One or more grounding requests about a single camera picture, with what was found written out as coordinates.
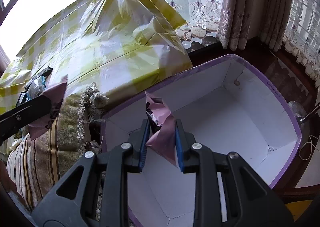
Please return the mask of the striped towel cushion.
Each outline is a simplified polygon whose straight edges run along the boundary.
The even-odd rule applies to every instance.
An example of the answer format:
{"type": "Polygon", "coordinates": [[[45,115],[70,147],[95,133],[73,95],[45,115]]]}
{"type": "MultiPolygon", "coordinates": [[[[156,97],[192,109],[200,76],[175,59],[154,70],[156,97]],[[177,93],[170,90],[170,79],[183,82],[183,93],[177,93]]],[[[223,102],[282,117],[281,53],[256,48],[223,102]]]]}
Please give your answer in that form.
{"type": "Polygon", "coordinates": [[[103,137],[94,128],[103,122],[108,97],[95,83],[62,102],[59,114],[44,134],[18,141],[11,151],[7,171],[32,211],[49,190],[87,151],[102,152],[103,137]]]}

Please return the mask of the purple white cardboard box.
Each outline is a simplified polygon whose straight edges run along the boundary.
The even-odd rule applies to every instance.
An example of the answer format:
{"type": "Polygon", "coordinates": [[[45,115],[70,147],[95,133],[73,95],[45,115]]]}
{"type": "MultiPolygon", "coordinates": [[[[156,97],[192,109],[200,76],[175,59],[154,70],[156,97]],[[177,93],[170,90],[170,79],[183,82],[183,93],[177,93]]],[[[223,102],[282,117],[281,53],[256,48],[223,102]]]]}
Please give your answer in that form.
{"type": "MultiPolygon", "coordinates": [[[[302,132],[277,88],[254,66],[230,54],[150,87],[109,111],[110,150],[146,119],[146,96],[161,98],[184,130],[213,152],[236,152],[274,187],[290,166],[302,132]]],[[[129,218],[135,226],[192,226],[195,173],[184,174],[153,150],[143,171],[128,175],[129,218]]]]}

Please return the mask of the silver lamp base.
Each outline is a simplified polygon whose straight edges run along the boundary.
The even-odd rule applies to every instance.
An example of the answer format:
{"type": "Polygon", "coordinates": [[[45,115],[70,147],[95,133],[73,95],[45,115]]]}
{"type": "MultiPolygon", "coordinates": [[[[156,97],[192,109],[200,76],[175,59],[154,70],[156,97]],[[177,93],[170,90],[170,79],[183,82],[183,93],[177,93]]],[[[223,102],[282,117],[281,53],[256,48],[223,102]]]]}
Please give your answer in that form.
{"type": "Polygon", "coordinates": [[[301,149],[302,146],[307,142],[307,140],[309,138],[310,123],[307,119],[304,119],[306,117],[307,113],[302,105],[300,105],[296,101],[290,101],[288,103],[288,105],[289,105],[291,111],[293,112],[295,118],[297,119],[300,130],[302,132],[302,140],[299,145],[299,149],[301,149]]]}

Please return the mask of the yellow checkered tablecloth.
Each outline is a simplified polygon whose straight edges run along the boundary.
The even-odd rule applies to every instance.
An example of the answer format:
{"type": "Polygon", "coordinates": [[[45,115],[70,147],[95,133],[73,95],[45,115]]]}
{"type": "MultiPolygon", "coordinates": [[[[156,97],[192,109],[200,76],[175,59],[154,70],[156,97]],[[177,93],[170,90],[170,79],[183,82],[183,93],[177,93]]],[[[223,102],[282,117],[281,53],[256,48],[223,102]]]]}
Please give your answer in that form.
{"type": "Polygon", "coordinates": [[[185,20],[165,0],[77,0],[25,43],[1,76],[1,112],[46,67],[66,95],[91,83],[119,103],[192,67],[176,29],[185,20]]]}

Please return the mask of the pink curtain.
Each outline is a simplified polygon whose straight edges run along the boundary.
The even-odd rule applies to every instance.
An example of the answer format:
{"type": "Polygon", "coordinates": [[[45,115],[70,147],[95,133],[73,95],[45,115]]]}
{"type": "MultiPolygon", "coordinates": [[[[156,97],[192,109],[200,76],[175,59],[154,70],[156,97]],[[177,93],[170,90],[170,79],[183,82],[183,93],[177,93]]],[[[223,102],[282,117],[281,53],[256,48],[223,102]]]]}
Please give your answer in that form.
{"type": "Polygon", "coordinates": [[[224,49],[243,50],[255,36],[278,51],[292,0],[222,0],[217,37],[224,49]]]}

